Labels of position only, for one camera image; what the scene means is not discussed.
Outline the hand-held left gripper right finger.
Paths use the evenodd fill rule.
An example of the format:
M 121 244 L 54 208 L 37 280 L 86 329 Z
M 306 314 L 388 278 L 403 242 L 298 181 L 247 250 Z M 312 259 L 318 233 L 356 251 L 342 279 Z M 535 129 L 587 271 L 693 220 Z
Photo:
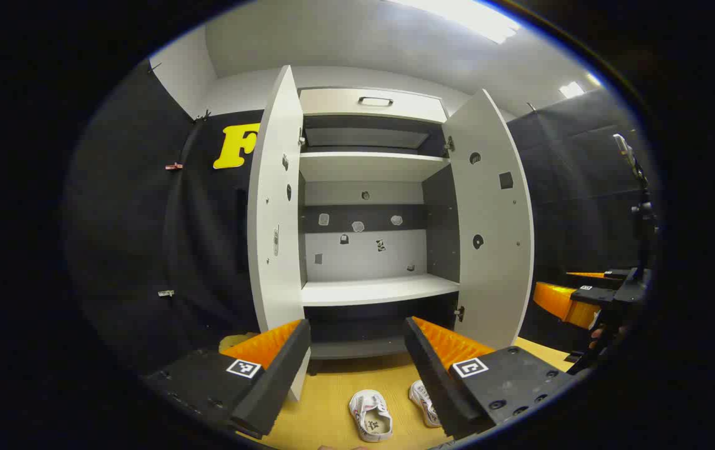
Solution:
M 404 340 L 443 431 L 454 439 L 520 421 L 576 381 L 522 347 L 492 351 L 415 316 L 405 319 Z

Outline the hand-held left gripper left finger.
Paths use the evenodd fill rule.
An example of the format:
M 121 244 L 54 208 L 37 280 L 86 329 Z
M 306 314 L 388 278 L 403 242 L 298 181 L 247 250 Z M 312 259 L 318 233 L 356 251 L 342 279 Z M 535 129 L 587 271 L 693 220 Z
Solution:
M 221 350 L 202 347 L 149 374 L 146 384 L 172 406 L 221 433 L 271 433 L 310 348 L 298 319 Z

